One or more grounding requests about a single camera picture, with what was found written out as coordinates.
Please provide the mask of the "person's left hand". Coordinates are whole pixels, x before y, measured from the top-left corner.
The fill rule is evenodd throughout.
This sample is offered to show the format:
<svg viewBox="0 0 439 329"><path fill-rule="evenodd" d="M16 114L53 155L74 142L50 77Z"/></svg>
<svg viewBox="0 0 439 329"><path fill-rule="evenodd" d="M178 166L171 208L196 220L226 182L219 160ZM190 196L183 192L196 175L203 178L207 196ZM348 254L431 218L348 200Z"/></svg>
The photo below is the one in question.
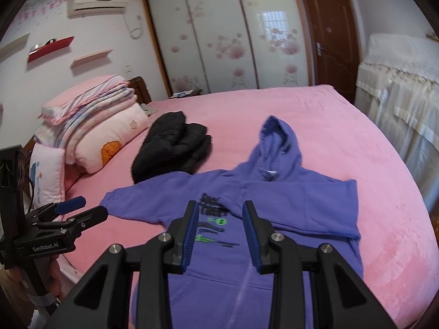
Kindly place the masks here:
<svg viewBox="0 0 439 329"><path fill-rule="evenodd" d="M58 263L59 255L52 256L50 258L49 262L49 274L50 274L50 281L49 281L49 289L50 292L61 302L65 298L65 294L62 291L62 282L60 279L60 266ZM24 289L24 286L22 284L22 273L21 270L14 266L10 270L7 270L7 274L9 275L12 286L14 288L14 291L20 297L20 299L23 299L25 302L30 302L27 293Z"/></svg>

